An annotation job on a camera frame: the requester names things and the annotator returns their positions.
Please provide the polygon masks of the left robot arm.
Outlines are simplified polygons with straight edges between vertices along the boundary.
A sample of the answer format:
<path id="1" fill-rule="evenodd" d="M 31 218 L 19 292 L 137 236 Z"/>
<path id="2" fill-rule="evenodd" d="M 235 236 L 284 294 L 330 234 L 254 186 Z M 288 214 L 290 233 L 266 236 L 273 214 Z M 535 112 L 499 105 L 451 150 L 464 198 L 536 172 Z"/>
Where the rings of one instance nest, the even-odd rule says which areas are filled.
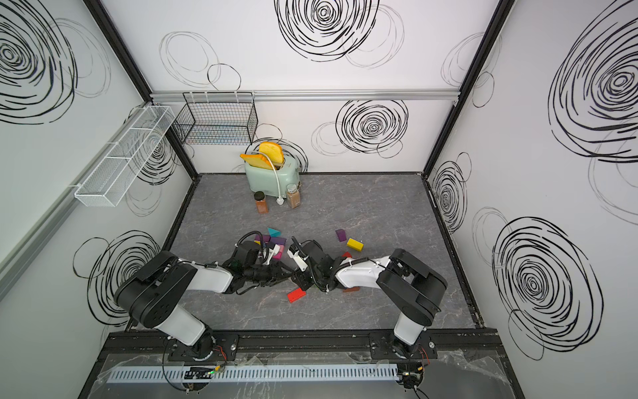
<path id="1" fill-rule="evenodd" d="M 184 294 L 244 294 L 289 279 L 295 269 L 275 258 L 279 249 L 253 241 L 238 243 L 230 258 L 212 264 L 188 261 L 163 250 L 119 285 L 114 300 L 143 327 L 197 347 L 214 339 L 206 324 L 179 304 Z"/>

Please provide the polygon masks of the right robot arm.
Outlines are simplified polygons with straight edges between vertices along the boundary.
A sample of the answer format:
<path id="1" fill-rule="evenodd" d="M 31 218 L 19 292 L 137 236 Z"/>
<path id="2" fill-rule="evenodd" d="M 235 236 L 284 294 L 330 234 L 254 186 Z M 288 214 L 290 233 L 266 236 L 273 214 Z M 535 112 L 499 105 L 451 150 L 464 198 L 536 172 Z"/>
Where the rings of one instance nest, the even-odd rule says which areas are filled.
<path id="1" fill-rule="evenodd" d="M 373 259 L 333 258 L 314 240 L 292 241 L 287 256 L 297 269 L 292 281 L 303 291 L 314 286 L 324 293 L 334 290 L 380 289 L 400 315 L 393 335 L 395 343 L 412 348 L 440 312 L 447 280 L 405 249 Z"/>

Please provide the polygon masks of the brown spice jar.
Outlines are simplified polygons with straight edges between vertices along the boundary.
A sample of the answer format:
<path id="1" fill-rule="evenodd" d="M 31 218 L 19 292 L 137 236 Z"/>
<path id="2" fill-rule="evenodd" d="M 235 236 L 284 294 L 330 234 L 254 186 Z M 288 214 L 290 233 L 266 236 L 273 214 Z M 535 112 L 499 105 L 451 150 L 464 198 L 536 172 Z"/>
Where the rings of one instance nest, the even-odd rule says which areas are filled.
<path id="1" fill-rule="evenodd" d="M 269 212 L 267 196 L 262 191 L 254 193 L 254 200 L 259 214 L 267 214 Z"/>

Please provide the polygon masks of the beige spice jar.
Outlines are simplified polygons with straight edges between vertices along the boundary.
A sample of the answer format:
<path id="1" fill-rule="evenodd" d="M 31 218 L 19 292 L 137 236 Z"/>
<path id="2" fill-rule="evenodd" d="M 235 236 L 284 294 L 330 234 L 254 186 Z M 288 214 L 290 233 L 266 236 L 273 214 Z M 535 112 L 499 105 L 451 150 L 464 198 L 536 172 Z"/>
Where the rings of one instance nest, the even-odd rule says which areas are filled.
<path id="1" fill-rule="evenodd" d="M 287 201 L 292 209 L 301 205 L 301 194 L 297 184 L 287 185 Z"/>

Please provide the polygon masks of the yellow block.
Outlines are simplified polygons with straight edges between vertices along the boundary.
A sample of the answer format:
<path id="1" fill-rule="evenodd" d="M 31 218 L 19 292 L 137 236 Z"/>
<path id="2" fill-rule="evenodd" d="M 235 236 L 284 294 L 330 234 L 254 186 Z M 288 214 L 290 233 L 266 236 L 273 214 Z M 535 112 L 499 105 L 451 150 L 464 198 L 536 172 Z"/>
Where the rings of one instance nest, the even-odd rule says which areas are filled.
<path id="1" fill-rule="evenodd" d="M 349 239 L 347 241 L 347 247 L 350 249 L 354 249 L 355 251 L 362 252 L 364 249 L 364 244 L 356 239 Z"/>

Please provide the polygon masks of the teal triangle block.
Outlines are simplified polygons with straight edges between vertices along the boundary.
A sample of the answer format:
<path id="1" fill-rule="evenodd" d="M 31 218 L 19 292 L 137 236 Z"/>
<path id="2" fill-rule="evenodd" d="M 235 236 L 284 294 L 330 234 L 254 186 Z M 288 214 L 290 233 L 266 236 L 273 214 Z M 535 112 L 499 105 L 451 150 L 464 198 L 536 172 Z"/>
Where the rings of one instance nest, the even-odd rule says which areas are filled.
<path id="1" fill-rule="evenodd" d="M 280 237 L 280 236 L 281 236 L 281 234 L 282 234 L 282 233 L 281 233 L 279 230 L 277 230 L 277 229 L 268 228 L 267 230 L 268 230 L 268 234 L 269 234 L 271 237 Z"/>

